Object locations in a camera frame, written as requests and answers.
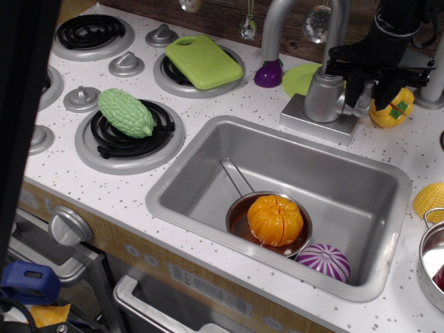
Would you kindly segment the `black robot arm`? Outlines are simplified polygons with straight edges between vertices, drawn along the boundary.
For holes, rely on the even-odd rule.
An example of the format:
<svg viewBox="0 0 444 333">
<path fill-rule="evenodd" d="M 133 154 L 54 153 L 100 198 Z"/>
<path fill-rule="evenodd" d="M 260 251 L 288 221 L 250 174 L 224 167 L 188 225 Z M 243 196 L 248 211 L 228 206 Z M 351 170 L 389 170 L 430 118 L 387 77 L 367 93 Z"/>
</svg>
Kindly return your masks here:
<svg viewBox="0 0 444 333">
<path fill-rule="evenodd" d="M 345 104 L 355 107 L 366 83 L 375 84 L 370 99 L 377 110 L 407 85 L 425 87 L 437 61 L 414 49 L 436 41 L 442 11 L 442 1 L 380 1 L 362 41 L 332 47 L 326 73 L 346 81 Z"/>
</svg>

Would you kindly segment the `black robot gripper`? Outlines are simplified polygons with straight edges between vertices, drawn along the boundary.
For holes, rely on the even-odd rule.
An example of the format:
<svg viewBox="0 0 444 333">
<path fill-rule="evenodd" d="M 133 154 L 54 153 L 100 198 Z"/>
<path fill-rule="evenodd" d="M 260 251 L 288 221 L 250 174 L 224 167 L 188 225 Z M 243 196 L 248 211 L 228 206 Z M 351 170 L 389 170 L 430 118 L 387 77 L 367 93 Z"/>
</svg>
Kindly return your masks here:
<svg viewBox="0 0 444 333">
<path fill-rule="evenodd" d="M 374 80 L 375 110 L 389 106 L 405 83 L 426 85 L 437 61 L 418 49 L 427 44 L 412 45 L 418 30 L 371 29 L 367 36 L 354 44 L 344 44 L 345 33 L 333 33 L 327 38 L 324 73 L 346 80 L 345 104 L 354 108 L 364 83 Z"/>
</svg>

